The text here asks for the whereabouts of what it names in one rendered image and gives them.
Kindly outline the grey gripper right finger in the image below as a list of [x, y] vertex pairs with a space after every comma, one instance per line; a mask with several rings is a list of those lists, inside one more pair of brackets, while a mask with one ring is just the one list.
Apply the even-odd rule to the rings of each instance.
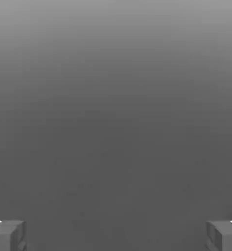
[[232, 251], [232, 220], [206, 221], [206, 251]]

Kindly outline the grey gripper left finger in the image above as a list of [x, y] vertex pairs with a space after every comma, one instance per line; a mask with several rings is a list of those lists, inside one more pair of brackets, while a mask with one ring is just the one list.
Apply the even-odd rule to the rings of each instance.
[[27, 251], [26, 221], [0, 220], [0, 251]]

